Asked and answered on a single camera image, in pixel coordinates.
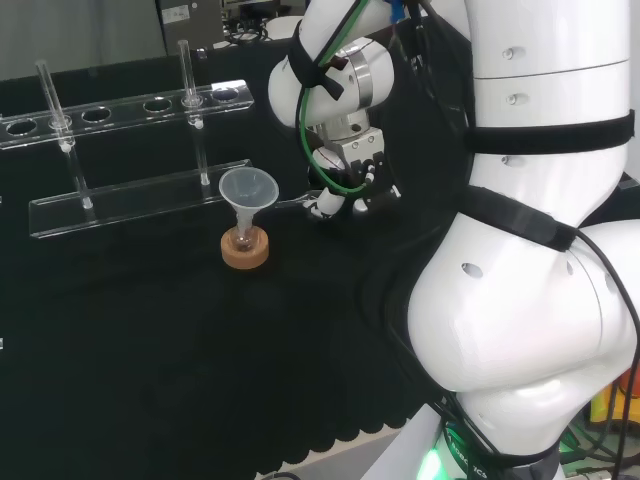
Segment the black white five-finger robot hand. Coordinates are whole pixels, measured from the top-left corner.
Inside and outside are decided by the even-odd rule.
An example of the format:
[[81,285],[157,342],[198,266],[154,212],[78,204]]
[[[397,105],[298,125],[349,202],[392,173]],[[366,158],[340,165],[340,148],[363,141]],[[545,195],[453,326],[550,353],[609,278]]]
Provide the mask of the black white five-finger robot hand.
[[330,218],[347,206],[353,214],[364,216],[401,198],[381,129],[365,121],[345,127],[324,123],[310,128],[308,138],[321,171],[335,184],[355,191],[345,194],[325,186],[318,197],[305,204],[312,215]]

